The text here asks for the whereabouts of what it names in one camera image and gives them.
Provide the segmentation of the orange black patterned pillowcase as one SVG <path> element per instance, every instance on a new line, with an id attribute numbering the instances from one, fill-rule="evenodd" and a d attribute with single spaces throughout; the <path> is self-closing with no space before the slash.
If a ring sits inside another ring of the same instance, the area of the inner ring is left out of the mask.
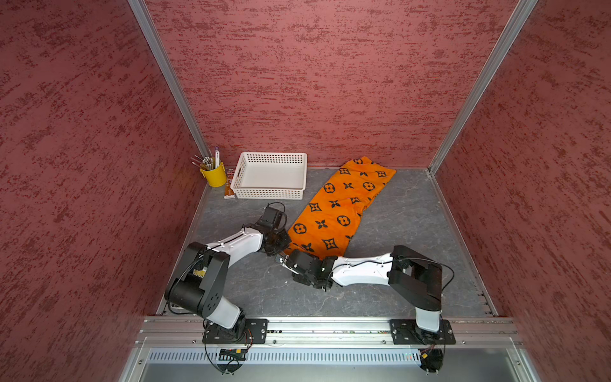
<path id="1" fill-rule="evenodd" d="M 395 175 L 395 170 L 367 157 L 345 163 L 292 224 L 285 253 L 299 250 L 318 259 L 344 256 L 364 212 Z"/>

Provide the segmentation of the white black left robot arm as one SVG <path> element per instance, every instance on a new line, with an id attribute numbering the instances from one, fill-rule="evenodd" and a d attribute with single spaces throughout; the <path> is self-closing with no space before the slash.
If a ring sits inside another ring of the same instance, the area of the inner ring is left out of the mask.
<path id="1" fill-rule="evenodd" d="M 224 297 L 228 270 L 246 256 L 262 252 L 276 256 L 288 248 L 286 229 L 261 224 L 243 227 L 236 234 L 209 244 L 193 242 L 183 255 L 183 263 L 170 277 L 164 299 L 169 307 L 203 318 L 212 327 L 205 340 L 225 343 L 251 343 L 242 308 Z"/>

